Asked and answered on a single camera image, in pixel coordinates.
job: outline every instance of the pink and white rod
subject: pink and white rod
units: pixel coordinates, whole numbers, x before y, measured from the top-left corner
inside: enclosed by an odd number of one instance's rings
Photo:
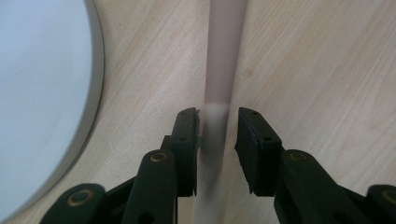
[[[247,0],[210,1],[203,142],[193,224],[219,224],[223,220],[220,174],[246,6]]]

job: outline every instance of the light wood surface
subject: light wood surface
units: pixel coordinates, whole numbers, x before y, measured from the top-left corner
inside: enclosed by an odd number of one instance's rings
[[[106,48],[99,111],[74,166],[8,223],[37,223],[80,183],[111,189],[204,104],[209,0],[96,0]],[[396,185],[396,2],[249,0],[229,120],[224,223],[277,223],[272,198],[248,194],[233,150],[237,108],[260,111],[285,148],[317,158],[365,194]],[[193,198],[179,200],[190,223]]]

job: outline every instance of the round white object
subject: round white object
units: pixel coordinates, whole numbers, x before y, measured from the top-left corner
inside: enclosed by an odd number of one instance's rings
[[[0,1],[0,222],[47,192],[75,159],[103,73],[92,0]]]

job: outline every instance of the wooden table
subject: wooden table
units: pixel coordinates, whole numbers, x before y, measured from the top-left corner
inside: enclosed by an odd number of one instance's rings
[[[99,111],[84,150],[37,203],[8,223],[37,223],[80,183],[111,189],[204,104],[209,0],[96,0],[106,49]],[[396,185],[396,2],[249,0],[233,90],[224,223],[277,223],[272,198],[248,194],[233,150],[237,108],[260,111],[285,148],[311,153],[365,194]],[[193,198],[179,200],[190,223]]]

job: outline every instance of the plate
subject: plate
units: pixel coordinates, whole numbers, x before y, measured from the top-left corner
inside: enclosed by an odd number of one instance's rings
[[[0,222],[76,158],[100,99],[104,50],[91,0],[0,2]]]

